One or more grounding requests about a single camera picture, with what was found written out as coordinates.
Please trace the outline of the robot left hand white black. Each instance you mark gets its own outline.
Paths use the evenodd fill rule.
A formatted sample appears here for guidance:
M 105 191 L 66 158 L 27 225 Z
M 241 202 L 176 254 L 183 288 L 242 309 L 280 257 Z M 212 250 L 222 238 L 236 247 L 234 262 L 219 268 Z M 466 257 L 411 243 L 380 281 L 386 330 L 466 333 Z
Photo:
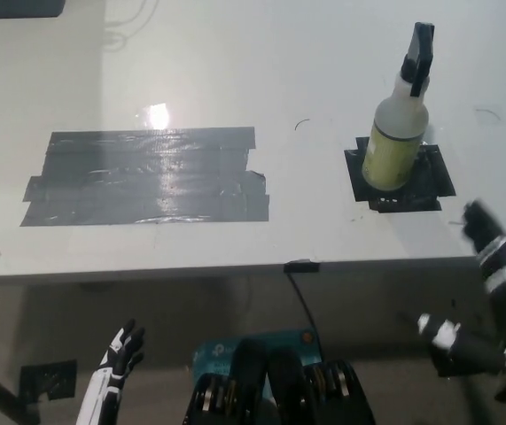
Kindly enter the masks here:
M 128 375 L 143 359 L 144 327 L 137 327 L 134 319 L 119 329 L 108 345 L 97 371 L 108 378 L 108 386 L 122 390 Z

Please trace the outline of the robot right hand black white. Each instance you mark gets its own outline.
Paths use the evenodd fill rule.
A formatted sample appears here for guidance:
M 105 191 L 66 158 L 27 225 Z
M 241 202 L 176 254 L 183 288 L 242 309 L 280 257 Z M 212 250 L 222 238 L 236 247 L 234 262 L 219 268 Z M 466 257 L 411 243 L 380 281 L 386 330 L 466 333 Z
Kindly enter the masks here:
M 463 232 L 476 252 L 495 336 L 476 335 L 429 313 L 417 318 L 418 334 L 441 377 L 506 373 L 506 230 L 479 200 L 465 206 L 463 221 Z

